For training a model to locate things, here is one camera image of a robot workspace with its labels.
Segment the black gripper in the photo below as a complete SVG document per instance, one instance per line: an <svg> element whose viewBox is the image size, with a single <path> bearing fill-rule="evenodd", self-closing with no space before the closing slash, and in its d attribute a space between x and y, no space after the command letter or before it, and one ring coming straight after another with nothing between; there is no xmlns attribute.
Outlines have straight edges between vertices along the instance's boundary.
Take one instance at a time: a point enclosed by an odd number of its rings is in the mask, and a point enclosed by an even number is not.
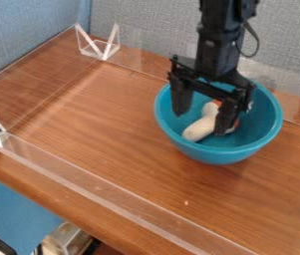
<svg viewBox="0 0 300 255"><path fill-rule="evenodd" d="M195 69L195 59L175 55L169 60L168 79L175 114L181 116L189 111L195 93L211 97L219 106L215 134L225 135L239 126L240 113L249 110L256 85L236 69L215 79Z"/></svg>

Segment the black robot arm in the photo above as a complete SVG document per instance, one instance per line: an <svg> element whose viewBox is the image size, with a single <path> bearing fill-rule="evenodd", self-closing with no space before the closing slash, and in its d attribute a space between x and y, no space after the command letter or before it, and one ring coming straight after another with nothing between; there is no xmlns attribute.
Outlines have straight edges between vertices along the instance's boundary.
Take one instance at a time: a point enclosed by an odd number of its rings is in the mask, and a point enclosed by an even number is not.
<svg viewBox="0 0 300 255"><path fill-rule="evenodd" d="M196 58L173 55L168 73L172 110L189 111L195 92L221 101L215 133L224 135L252 104L255 83L237 71L245 32L259 39L248 20L257 15L260 0L199 0Z"/></svg>

